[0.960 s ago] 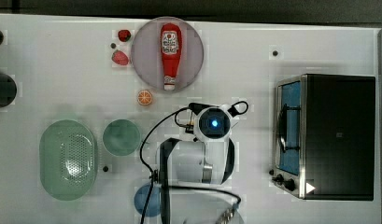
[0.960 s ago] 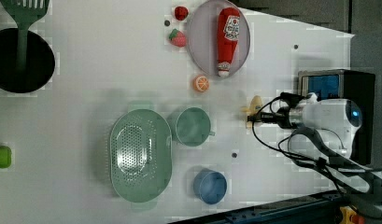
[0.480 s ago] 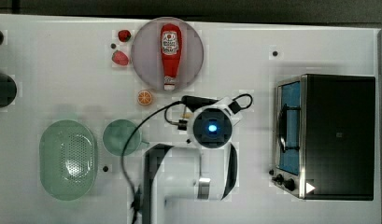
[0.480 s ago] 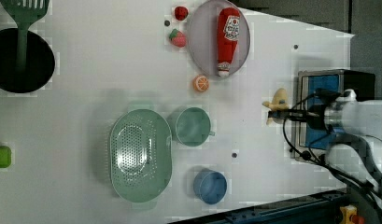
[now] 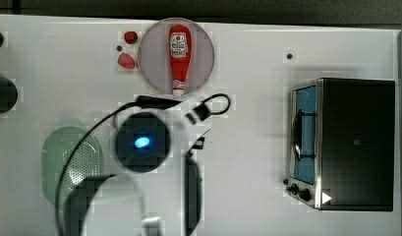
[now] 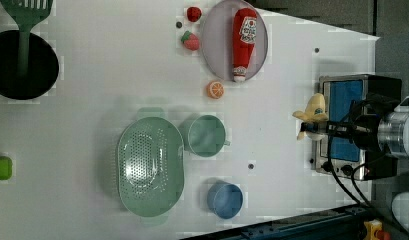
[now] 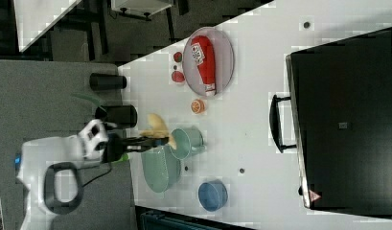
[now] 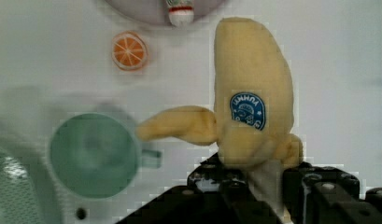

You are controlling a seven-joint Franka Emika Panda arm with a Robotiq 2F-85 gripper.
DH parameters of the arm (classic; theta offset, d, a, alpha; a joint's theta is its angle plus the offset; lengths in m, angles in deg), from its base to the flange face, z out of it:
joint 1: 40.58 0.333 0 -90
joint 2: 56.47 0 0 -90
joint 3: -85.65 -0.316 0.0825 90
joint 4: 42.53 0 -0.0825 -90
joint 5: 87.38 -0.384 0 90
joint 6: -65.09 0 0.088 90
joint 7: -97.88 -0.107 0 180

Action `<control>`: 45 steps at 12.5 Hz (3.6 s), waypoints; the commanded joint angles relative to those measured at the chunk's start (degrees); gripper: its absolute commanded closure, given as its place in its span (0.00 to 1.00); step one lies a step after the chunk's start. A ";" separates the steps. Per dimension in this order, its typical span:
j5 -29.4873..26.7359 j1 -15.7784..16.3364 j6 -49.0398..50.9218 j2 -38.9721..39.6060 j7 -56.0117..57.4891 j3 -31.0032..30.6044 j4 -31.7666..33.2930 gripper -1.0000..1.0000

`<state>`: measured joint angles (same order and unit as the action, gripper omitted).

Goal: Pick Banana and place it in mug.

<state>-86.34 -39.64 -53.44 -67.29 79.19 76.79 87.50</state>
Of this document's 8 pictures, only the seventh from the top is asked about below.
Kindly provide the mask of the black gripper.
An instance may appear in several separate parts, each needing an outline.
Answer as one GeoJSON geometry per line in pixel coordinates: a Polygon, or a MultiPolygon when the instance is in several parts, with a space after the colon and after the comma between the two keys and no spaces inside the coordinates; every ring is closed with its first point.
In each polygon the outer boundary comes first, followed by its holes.
{"type": "Polygon", "coordinates": [[[104,149],[103,163],[118,161],[126,152],[144,152],[165,146],[169,142],[168,137],[164,138],[150,138],[150,137],[135,137],[135,138],[121,138],[116,133],[108,135],[108,142],[104,149]]]}

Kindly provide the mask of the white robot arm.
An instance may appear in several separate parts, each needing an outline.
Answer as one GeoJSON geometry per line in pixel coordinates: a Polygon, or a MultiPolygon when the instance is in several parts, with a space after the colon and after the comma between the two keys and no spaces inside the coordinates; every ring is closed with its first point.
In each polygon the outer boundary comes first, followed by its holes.
{"type": "Polygon", "coordinates": [[[171,138],[122,138],[115,133],[36,139],[22,145],[17,179],[26,187],[20,230],[50,230],[53,220],[81,205],[80,170],[110,163],[126,152],[163,147],[171,138]]]}

